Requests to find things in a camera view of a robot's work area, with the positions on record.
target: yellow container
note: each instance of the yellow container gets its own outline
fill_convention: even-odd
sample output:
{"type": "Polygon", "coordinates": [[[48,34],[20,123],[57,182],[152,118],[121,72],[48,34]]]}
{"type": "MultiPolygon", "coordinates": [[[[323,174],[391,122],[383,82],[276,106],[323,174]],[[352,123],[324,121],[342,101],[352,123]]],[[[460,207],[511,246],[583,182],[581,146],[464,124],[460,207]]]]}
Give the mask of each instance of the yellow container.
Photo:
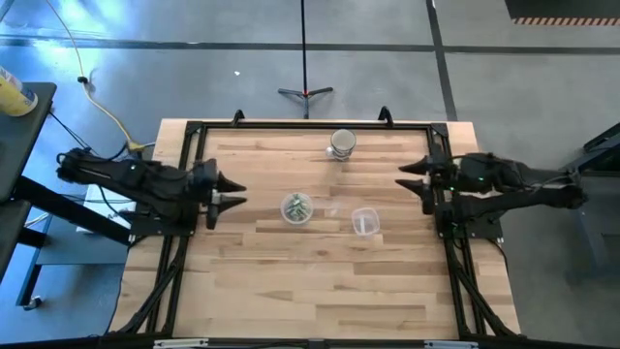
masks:
{"type": "Polygon", "coordinates": [[[37,94],[0,66],[0,113],[24,116],[37,107],[37,94]]]}

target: black cable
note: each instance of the black cable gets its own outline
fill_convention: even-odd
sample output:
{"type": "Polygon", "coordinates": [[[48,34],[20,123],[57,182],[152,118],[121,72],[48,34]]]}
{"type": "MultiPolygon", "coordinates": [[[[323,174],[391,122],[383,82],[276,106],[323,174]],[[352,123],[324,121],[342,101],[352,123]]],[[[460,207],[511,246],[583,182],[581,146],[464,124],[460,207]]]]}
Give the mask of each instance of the black cable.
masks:
{"type": "MultiPolygon", "coordinates": [[[[109,158],[105,158],[105,159],[97,159],[97,160],[93,160],[93,159],[78,159],[79,161],[83,161],[83,162],[87,162],[87,163],[96,163],[96,164],[100,164],[100,163],[106,163],[106,162],[110,162],[114,159],[116,159],[117,157],[119,157],[124,151],[125,149],[127,149],[127,144],[124,143],[123,146],[120,148],[120,150],[118,150],[118,152],[114,155],[112,155],[109,158]]],[[[69,153],[59,153],[58,155],[56,155],[56,163],[58,163],[58,165],[61,165],[61,161],[60,161],[60,157],[64,156],[67,157],[69,156],[69,153]]]]}
{"type": "MultiPolygon", "coordinates": [[[[84,202],[84,203],[92,203],[92,204],[104,204],[105,201],[103,200],[92,200],[92,199],[83,199],[80,196],[77,195],[71,195],[71,194],[60,194],[62,196],[64,196],[65,198],[73,201],[73,202],[84,202]]],[[[108,202],[110,204],[128,204],[128,203],[132,203],[133,200],[122,200],[122,199],[118,199],[118,200],[108,200],[108,202]]]]}
{"type": "MultiPolygon", "coordinates": [[[[118,309],[118,299],[120,298],[120,291],[121,291],[121,287],[123,286],[123,273],[121,272],[120,274],[120,279],[118,280],[118,292],[116,293],[116,299],[117,301],[114,303],[114,310],[112,311],[112,314],[109,316],[109,322],[108,322],[108,326],[106,327],[106,331],[104,332],[104,335],[109,333],[109,328],[112,326],[112,321],[114,320],[114,315],[116,314],[116,310],[118,309]]],[[[101,337],[102,335],[99,336],[99,341],[97,342],[97,346],[96,348],[99,348],[99,346],[101,345],[101,337]]]]}
{"type": "Polygon", "coordinates": [[[127,223],[131,223],[129,220],[127,220],[127,218],[123,217],[120,213],[118,213],[118,211],[114,209],[112,205],[109,204],[108,199],[106,198],[106,194],[104,193],[104,188],[102,188],[101,185],[97,185],[97,187],[99,188],[99,191],[101,192],[101,197],[104,199],[104,202],[109,207],[109,209],[111,209],[112,212],[116,213],[117,216],[123,218],[127,223]]]}
{"type": "Polygon", "coordinates": [[[508,270],[508,258],[506,257],[506,252],[504,252],[504,248],[502,248],[502,246],[500,246],[500,244],[492,238],[488,238],[488,241],[494,244],[495,247],[497,247],[497,249],[500,250],[500,253],[502,253],[502,257],[504,257],[504,265],[506,266],[506,274],[510,274],[508,270]]]}
{"type": "Polygon", "coordinates": [[[82,148],[88,148],[92,150],[92,152],[95,153],[95,155],[98,155],[97,151],[95,151],[93,147],[90,146],[90,144],[88,144],[82,137],[80,137],[76,132],[74,132],[71,128],[69,128],[69,126],[65,125],[62,121],[60,121],[60,119],[56,115],[54,115],[53,112],[50,111],[49,114],[51,115],[51,117],[54,118],[54,120],[56,120],[60,124],[60,126],[62,126],[62,128],[65,129],[65,131],[67,131],[67,133],[71,137],[73,137],[74,140],[76,140],[79,146],[81,146],[82,148]]]}

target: table leg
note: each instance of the table leg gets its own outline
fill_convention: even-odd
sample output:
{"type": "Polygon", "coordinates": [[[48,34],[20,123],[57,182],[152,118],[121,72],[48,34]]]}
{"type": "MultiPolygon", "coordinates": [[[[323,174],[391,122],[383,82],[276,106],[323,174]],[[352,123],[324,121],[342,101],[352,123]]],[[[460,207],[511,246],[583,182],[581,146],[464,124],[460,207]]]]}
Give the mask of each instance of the table leg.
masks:
{"type": "Polygon", "coordinates": [[[129,229],[113,222],[103,215],[57,194],[36,181],[21,176],[15,185],[14,197],[30,202],[46,212],[64,218],[82,228],[130,245],[129,229]]]}
{"type": "Polygon", "coordinates": [[[39,273],[41,273],[41,266],[37,264],[37,254],[32,258],[26,278],[21,285],[21,291],[19,291],[19,296],[17,296],[17,306],[27,306],[32,299],[32,293],[35,290],[35,285],[37,285],[39,273]]]}

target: clear plastic cup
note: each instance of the clear plastic cup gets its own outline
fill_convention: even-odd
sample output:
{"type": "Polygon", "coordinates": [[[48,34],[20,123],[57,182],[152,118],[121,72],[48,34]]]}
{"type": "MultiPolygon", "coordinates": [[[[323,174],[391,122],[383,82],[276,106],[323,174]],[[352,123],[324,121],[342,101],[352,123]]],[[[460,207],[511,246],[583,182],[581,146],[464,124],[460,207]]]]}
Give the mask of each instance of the clear plastic cup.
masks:
{"type": "Polygon", "coordinates": [[[287,195],[280,205],[282,218],[293,225],[306,223],[312,217],[314,207],[312,199],[302,193],[292,193],[287,195]]]}
{"type": "Polygon", "coordinates": [[[370,237],[379,233],[379,214],[374,208],[359,208],[351,213],[353,228],[360,237],[370,237]]]}

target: metal pole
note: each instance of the metal pole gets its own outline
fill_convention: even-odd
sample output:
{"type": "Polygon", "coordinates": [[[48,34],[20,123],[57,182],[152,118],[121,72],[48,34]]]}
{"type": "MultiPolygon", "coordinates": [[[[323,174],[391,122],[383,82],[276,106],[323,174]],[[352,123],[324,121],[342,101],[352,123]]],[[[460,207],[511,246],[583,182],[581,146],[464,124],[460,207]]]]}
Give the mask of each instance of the metal pole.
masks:
{"type": "Polygon", "coordinates": [[[303,95],[308,95],[308,72],[306,68],[306,2],[301,0],[301,50],[303,52],[303,95]]]}

